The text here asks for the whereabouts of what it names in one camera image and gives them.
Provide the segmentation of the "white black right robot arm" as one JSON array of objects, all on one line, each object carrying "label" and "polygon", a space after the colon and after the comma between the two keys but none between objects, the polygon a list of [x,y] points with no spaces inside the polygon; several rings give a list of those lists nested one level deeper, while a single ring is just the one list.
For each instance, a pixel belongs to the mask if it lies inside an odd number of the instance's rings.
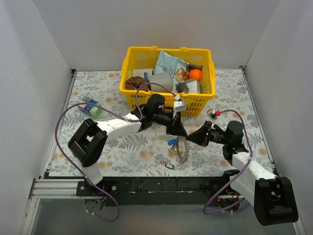
[{"label": "white black right robot arm", "polygon": [[225,131],[206,121],[187,141],[206,147],[209,142],[222,144],[223,156],[237,173],[227,175],[221,188],[211,197],[214,200],[222,192],[231,195],[238,192],[254,209],[263,226],[293,223],[299,219],[291,181],[267,171],[253,159],[251,147],[245,147],[245,125],[230,121]]}]

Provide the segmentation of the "large silver keyring with chain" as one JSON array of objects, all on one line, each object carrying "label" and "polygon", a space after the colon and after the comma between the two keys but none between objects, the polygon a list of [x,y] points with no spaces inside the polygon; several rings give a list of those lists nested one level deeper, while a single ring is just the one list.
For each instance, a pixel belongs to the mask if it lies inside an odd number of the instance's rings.
[{"label": "large silver keyring with chain", "polygon": [[176,155],[176,161],[183,164],[189,157],[189,143],[185,137],[177,137],[175,140],[176,142],[171,147],[171,150]]}]

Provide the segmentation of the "key with blue tag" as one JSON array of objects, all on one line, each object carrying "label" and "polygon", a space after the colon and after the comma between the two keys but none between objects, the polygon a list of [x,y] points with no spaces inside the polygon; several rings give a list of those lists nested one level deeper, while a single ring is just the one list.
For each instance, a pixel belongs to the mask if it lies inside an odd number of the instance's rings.
[{"label": "key with blue tag", "polygon": [[175,148],[176,148],[177,139],[172,139],[172,140],[168,141],[167,144],[168,144],[168,148],[164,149],[164,151],[171,152],[171,151],[175,150]]}]

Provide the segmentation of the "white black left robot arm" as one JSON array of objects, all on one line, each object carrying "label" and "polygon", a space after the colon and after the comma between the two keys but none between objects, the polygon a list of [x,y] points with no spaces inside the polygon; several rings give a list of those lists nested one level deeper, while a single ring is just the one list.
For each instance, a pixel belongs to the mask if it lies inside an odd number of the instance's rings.
[{"label": "white black left robot arm", "polygon": [[80,162],[83,176],[88,181],[87,190],[94,196],[104,190],[98,160],[107,141],[141,132],[153,123],[166,127],[168,135],[186,137],[180,120],[180,113],[184,110],[186,104],[179,96],[174,97],[173,107],[165,107],[165,97],[154,94],[147,103],[138,105],[124,117],[102,122],[86,119],[68,142],[68,147]]}]

